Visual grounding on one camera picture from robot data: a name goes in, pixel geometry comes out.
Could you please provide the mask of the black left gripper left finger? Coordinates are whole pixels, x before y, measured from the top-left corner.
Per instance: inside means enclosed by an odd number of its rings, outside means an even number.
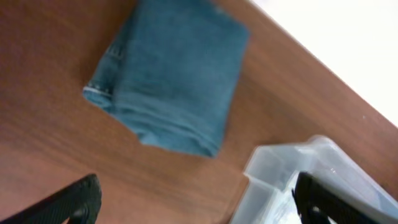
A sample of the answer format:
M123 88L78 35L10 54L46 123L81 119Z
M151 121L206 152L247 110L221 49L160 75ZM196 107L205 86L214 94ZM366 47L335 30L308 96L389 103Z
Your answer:
M95 224L102 191L96 174L88 174L58 192L4 219L1 224Z

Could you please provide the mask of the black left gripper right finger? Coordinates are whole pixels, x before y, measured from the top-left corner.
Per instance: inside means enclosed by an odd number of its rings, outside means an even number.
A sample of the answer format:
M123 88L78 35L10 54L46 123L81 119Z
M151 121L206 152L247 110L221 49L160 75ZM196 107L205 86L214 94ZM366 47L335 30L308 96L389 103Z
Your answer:
M331 191L307 172L301 172L292 195L303 224L377 224Z

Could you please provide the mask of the dark blue jeans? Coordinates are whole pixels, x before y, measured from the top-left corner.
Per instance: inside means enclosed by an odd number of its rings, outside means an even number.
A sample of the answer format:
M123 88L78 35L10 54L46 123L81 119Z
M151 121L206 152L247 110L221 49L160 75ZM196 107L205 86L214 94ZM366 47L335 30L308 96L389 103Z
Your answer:
M83 96L143 144L215 157L248 39L212 1L138 1Z

